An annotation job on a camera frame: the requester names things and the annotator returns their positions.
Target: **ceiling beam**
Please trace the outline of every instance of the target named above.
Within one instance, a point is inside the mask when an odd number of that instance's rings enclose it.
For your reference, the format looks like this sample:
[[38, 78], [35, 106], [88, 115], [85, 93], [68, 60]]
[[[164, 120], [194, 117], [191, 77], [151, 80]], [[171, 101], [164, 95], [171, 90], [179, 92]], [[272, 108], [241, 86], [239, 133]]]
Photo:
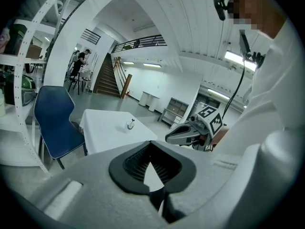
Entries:
[[[185, 58], [185, 59], [191, 59], [194, 61], [206, 61], [209, 63], [213, 63], [213, 64], [217, 64], [219, 66], [225, 67], [227, 69], [230, 70], [234, 70], [237, 73], [242, 74], [243, 72], [243, 66], [240, 64], [234, 64], [232, 63], [228, 63], [216, 58], [212, 58], [209, 56], [205, 56], [205, 55], [201, 55], [201, 54], [196, 54], [196, 53], [191, 53], [191, 52], [180, 52], [179, 53], [179, 57], [180, 58]], [[249, 70], [248, 68], [246, 68], [245, 72], [244, 72], [244, 76], [249, 78], [250, 80], [253, 78], [254, 72], [252, 70]]]
[[173, 28], [164, 13], [161, 5], [157, 0], [135, 0], [142, 9], [147, 13], [151, 18], [153, 23], [158, 28], [159, 32], [163, 36], [169, 50], [180, 71], [183, 72], [183, 68], [179, 58], [180, 47], [173, 31]]

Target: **dark hair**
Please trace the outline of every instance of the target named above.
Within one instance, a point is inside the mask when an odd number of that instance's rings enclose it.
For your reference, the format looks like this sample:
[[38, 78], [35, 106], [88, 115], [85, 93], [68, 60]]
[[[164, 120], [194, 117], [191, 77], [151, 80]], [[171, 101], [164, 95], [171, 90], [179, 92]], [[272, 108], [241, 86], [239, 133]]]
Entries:
[[233, 17], [234, 19], [239, 19], [239, 14], [234, 13], [234, 3], [235, 3], [235, 6], [236, 6], [236, 3], [238, 3], [238, 1], [239, 0], [229, 0], [228, 5], [227, 5], [228, 14], [230, 14], [231, 18]]

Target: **white table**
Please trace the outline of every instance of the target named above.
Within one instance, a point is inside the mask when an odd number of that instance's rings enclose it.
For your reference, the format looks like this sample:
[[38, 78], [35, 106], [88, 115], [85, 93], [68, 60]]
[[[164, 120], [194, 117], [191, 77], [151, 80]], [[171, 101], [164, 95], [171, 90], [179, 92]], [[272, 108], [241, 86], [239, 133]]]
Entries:
[[140, 99], [140, 101], [139, 101], [139, 105], [141, 105], [141, 106], [146, 106], [146, 103], [147, 103], [147, 100], [148, 100], [148, 98], [149, 98], [149, 96], [152, 96], [152, 103], [151, 103], [151, 105], [149, 106], [149, 111], [154, 111], [155, 110], [155, 108], [156, 108], [156, 106], [157, 106], [157, 104], [158, 104], [158, 100], [160, 99], [159, 97], [156, 97], [155, 95], [152, 95], [152, 94], [150, 94], [150, 93], [148, 93], [148, 92], [144, 92], [144, 91], [142, 91], [143, 93], [142, 93], [142, 96], [141, 96], [141, 99]]
[[[135, 120], [134, 128], [125, 133], [126, 122]], [[88, 154], [103, 152], [123, 145], [157, 140], [158, 136], [129, 112], [86, 109], [83, 128]]]

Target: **blue chair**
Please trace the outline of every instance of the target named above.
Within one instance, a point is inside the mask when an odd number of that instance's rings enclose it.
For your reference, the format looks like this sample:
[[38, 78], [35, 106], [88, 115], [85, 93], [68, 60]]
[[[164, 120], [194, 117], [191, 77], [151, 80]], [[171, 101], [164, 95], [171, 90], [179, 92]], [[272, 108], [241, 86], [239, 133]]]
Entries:
[[84, 136], [70, 122], [74, 102], [63, 86], [43, 86], [35, 100], [34, 116], [41, 136], [53, 159], [64, 169], [61, 157], [83, 145], [87, 155]]

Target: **storage rack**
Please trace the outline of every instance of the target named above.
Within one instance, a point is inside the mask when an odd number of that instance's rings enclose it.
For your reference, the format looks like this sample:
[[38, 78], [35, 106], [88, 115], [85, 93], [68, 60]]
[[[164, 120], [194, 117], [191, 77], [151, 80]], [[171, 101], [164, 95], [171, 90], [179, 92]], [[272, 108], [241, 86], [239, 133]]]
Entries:
[[23, 67], [25, 63], [46, 64], [44, 60], [26, 58], [30, 42], [33, 35], [42, 21], [45, 14], [56, 3], [57, 0], [46, 0], [42, 7], [38, 10], [21, 42], [19, 53], [15, 55], [0, 55], [0, 64], [14, 66], [14, 100], [15, 105], [6, 105], [6, 115], [0, 118], [0, 162], [4, 165], [13, 166], [39, 166], [44, 172], [48, 173], [46, 166], [41, 161], [38, 154], [38, 146], [36, 139], [40, 134], [36, 135], [35, 118], [33, 117], [32, 128], [28, 128], [25, 119], [29, 115], [34, 101], [26, 106], [22, 106], [21, 99], [21, 83]]

